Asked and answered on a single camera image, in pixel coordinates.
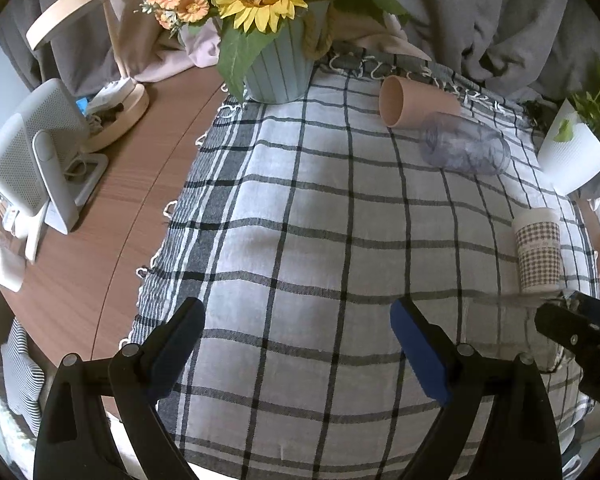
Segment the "patterned paper cup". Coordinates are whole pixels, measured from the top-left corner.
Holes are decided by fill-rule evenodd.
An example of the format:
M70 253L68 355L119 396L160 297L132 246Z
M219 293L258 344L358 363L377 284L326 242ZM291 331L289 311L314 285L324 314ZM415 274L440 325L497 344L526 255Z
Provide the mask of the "patterned paper cup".
M521 211L513 220L520 290L554 292L562 279L560 219L552 208Z

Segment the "clear blue plastic cup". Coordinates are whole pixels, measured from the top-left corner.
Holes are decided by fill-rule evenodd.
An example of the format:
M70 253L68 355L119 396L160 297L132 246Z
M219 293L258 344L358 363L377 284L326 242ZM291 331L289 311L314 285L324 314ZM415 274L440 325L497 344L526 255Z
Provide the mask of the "clear blue plastic cup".
M445 113L425 118L419 129L419 151L430 166L459 174L499 176L510 164L510 148L498 130Z

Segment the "pink plastic cup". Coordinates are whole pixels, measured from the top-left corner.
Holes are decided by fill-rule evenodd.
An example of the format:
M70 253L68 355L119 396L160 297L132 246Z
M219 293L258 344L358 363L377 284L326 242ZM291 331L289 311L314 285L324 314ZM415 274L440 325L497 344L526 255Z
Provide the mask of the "pink plastic cup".
M430 114L460 116L461 111L454 94L430 84L392 75L380 87L379 115L389 128L414 129Z

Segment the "striped cushion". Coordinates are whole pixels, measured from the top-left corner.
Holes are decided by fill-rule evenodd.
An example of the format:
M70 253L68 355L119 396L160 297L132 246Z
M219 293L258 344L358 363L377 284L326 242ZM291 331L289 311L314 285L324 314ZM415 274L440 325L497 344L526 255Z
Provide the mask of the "striped cushion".
M8 407L24 419L36 437L42 422L38 400L45 375L30 357L27 333L16 318L12 321L7 340L1 345L1 356Z

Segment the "black white checkered tablecloth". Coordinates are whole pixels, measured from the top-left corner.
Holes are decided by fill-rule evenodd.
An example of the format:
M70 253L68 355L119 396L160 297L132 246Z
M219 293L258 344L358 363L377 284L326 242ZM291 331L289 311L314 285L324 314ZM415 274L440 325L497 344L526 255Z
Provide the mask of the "black white checkered tablecloth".
M380 80L450 92L501 133L504 174L437 170L413 131L387 128ZM130 341L189 297L206 310L158 405L185 459L239 479L395 479L438 406L390 326L411 296L453 340L471 300L518 292L516 214L558 213L565 287L600 294L578 206L536 161L541 133L516 102L410 56L341 47L283 105L227 100L147 270Z

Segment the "pink desk lamp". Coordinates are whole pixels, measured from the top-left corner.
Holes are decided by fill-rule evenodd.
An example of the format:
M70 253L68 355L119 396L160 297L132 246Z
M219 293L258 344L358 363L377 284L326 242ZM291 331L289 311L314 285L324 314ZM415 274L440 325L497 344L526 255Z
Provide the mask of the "pink desk lamp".
M82 142L80 151L84 154L116 143L149 107L145 86L131 76L122 56L118 28L111 0L56 0L26 32L27 44L35 51L73 30L76 42L71 50L84 51L87 60L95 61L100 70L106 68L93 88L77 93L92 98L85 110L88 117L106 117L100 129Z

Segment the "light blue ribbed vase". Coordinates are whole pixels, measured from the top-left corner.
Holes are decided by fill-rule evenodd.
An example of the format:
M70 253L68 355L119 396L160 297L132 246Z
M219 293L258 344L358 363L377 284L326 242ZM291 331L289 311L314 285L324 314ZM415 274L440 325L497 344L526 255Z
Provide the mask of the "light blue ribbed vase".
M332 46L332 3L311 2L256 57L245 83L250 99L283 104L308 92L313 66Z

